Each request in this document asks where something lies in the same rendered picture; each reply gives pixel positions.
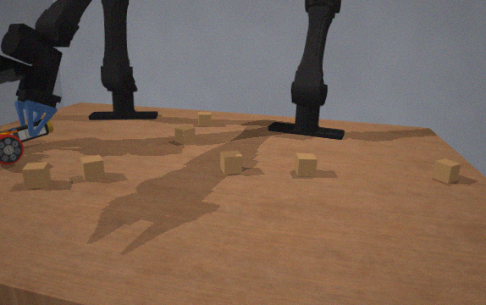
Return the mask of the grey pistol-grip hose nozzle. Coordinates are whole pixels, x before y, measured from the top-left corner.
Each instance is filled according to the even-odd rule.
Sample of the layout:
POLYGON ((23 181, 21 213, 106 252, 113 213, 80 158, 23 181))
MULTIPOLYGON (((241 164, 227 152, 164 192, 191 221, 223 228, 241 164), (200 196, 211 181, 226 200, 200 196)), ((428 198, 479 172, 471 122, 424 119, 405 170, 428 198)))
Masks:
POLYGON ((27 125, 4 131, 0 131, 0 164, 8 165, 16 163, 22 157, 24 151, 22 142, 48 135, 53 132, 53 126, 51 120, 48 120, 36 137, 29 136, 27 125))

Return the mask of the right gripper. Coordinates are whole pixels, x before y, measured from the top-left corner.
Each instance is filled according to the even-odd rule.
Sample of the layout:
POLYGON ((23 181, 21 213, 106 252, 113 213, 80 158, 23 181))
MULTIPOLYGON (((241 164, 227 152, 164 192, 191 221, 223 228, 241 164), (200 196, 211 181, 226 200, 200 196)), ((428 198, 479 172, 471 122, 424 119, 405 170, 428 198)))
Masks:
POLYGON ((14 104, 17 110, 17 114, 19 116, 20 126, 25 125, 25 116, 23 112, 23 109, 25 109, 29 136, 36 137, 38 135, 38 133, 48 122, 48 120, 57 112, 58 109, 56 108, 56 104, 60 103, 61 101, 61 97, 49 94, 53 93, 57 74, 52 73, 52 71, 48 69, 47 71, 50 71, 50 75, 48 78, 46 91, 39 91, 37 89, 22 89, 17 90, 16 92, 16 96, 18 96, 18 101, 15 101, 14 104), (33 94, 34 96, 31 94, 33 94), (34 118, 33 111, 36 112, 34 118), (46 113, 46 115, 34 130, 33 122, 37 122, 42 117, 44 112, 46 113))

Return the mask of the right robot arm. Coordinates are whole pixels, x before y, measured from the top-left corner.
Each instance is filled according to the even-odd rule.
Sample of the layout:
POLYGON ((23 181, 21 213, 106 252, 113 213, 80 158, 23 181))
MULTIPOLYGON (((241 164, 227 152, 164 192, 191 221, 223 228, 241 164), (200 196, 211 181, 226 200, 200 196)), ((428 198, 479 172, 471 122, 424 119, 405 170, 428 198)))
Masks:
MULTIPOLYGON (((25 24, 9 25, 1 43, 2 52, 27 64, 0 55, 0 84, 20 80, 20 90, 45 92, 50 75, 47 69, 57 74, 63 55, 54 47, 69 47, 91 1, 57 0, 36 21, 36 30, 25 24)), ((101 81, 112 92, 113 112, 93 112, 89 119, 156 119, 158 116, 157 111, 134 110, 133 92, 137 92, 137 87, 127 51, 128 5, 129 0, 102 0, 105 49, 101 81)))

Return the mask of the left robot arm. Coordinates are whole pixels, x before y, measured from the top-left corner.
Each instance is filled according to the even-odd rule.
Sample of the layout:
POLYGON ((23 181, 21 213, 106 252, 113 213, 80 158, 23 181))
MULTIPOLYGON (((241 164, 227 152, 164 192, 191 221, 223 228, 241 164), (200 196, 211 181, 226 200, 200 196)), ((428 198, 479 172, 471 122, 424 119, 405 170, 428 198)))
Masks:
POLYGON ((328 94, 328 85, 323 82, 324 48, 330 24, 335 14, 340 13, 340 6, 341 0, 305 0, 309 18, 307 39, 291 85, 291 100, 296 104, 295 124, 273 122, 269 131, 343 139, 344 130, 318 125, 320 106, 325 104, 328 94))

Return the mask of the small tan block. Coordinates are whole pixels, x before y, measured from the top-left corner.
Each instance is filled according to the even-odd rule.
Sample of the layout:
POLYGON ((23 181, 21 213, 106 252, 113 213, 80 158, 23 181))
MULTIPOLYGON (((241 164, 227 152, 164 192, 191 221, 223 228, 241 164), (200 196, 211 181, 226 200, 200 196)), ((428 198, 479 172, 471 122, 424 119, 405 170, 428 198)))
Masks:
POLYGON ((296 153, 295 172, 297 176, 316 177, 317 161, 313 153, 296 153))
POLYGON ((435 161, 432 178, 443 181, 447 184, 457 181, 461 164, 449 159, 440 159, 435 161))
POLYGON ((104 164, 100 155, 80 158, 80 167, 85 181, 105 178, 104 164))
POLYGON ((239 151, 220 152, 220 169, 225 175, 242 174, 242 159, 239 151))
POLYGON ((48 162, 27 163, 22 173, 25 189, 46 188, 51 181, 48 162))
POLYGON ((184 145, 196 141, 195 128, 187 125, 174 128, 174 134, 175 141, 184 145))
POLYGON ((198 124, 199 127, 211 126, 211 113, 198 112, 198 124))

